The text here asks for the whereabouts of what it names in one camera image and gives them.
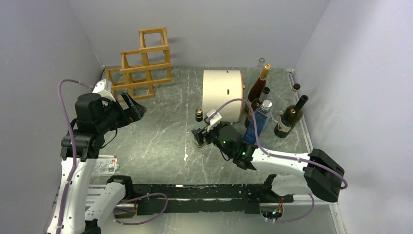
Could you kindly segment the dark green labelled wine bottle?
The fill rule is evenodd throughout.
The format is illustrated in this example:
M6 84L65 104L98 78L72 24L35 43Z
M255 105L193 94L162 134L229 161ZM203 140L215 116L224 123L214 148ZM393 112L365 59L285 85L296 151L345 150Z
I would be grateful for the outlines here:
M274 128L277 137L285 138L293 130L303 116L303 106L309 100L307 95L302 95L295 105L288 106Z

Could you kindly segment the wooden hexagonal wine rack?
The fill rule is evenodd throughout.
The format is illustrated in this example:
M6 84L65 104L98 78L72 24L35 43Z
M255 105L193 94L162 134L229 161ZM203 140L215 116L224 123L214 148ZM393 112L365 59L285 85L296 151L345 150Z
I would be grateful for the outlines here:
M154 85L168 83L172 81L172 66L170 57L170 45L168 33L165 27L140 30L140 45L138 49L120 52L121 66L105 71L106 79L112 83L111 94L116 96L116 91L126 90L133 99L148 99L155 96ZM145 36L159 34L161 44L157 46L147 46ZM163 62L150 62L149 53L162 52ZM127 56L140 55L141 65L129 65ZM152 71L165 69L167 76L162 79L153 79Z

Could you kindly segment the clear square whisky bottle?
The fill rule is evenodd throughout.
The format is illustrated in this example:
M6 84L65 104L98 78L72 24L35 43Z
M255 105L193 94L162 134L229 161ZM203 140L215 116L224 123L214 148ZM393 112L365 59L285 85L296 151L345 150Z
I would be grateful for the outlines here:
M204 113L202 109L196 109L195 110L195 120L197 122L204 122L205 121L205 117L204 117ZM195 146L197 146L198 148L202 148L206 142L205 142L205 133L204 133L204 128L198 128L198 129L192 129L191 132L194 136L194 144Z

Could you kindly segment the dark green bottle silver cap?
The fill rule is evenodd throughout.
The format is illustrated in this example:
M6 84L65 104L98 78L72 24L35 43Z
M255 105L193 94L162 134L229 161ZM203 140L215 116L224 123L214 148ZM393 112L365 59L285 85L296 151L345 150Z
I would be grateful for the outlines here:
M250 105L251 105L251 107L252 107L252 111L248 108L248 110L247 110L247 117L246 117L245 122L244 122L244 126L245 126L246 128L248 128L248 126L249 126L249 124L250 124L250 122L251 122L251 120L252 120L252 115L253 115L254 112L261 106L261 104L263 103L263 101L267 99L267 96L268 96L269 93L270 93L270 88L269 88L269 87L265 87L265 88L262 90L260 96L259 96L258 98L256 98L256 99L254 99L254 100L251 102Z

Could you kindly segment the blue glass bottle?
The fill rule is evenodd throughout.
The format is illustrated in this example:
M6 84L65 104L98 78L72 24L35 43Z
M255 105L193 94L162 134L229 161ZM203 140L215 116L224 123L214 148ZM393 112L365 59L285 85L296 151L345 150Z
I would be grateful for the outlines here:
M259 136L262 130L264 129L267 121L269 120L273 111L272 102L270 100L264 100L261 106L254 112L254 117L256 120L256 125L251 120L245 135L243 137L243 141L249 144L256 143L256 136Z

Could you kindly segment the clear glass bottle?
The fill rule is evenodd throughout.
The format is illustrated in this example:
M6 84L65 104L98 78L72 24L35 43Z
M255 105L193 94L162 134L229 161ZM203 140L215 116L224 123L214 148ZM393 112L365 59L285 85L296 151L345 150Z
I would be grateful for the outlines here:
M264 67L264 65L265 65L265 59L259 58L256 69L260 71Z

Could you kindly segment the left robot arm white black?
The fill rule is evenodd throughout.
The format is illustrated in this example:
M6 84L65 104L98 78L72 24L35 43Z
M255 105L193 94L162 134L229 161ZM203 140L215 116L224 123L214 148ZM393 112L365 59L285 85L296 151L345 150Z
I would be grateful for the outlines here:
M114 176L97 201L86 207L90 179L104 135L143 118L147 108L126 92L127 109L112 96L88 93L75 103L76 118L69 123L68 133L61 141L62 176L48 234L99 234L103 223L121 201L133 200L135 189L129 176Z

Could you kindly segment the dark bottle gold foil neck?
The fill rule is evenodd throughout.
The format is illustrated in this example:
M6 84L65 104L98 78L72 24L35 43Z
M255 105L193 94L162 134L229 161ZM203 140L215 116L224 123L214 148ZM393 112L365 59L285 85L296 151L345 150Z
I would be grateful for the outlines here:
M268 64L268 63L265 64L263 66L263 69L262 69L261 73L260 73L260 76L257 78L254 85L250 89L250 91L248 93L248 97L247 97L247 101L250 105L251 105L253 100L260 97L263 89L265 88L267 76L268 76L268 73L269 73L270 69L271 69L271 65Z

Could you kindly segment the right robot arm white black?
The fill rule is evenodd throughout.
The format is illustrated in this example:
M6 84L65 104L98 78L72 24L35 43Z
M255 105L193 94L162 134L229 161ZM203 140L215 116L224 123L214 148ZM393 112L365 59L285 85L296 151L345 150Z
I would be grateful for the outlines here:
M233 126L222 123L191 132L198 147L213 144L226 160L243 170L268 170L270 184L263 188L263 196L269 202L293 194L312 194L326 202L338 201L345 170L323 150L286 153L261 149L244 142Z

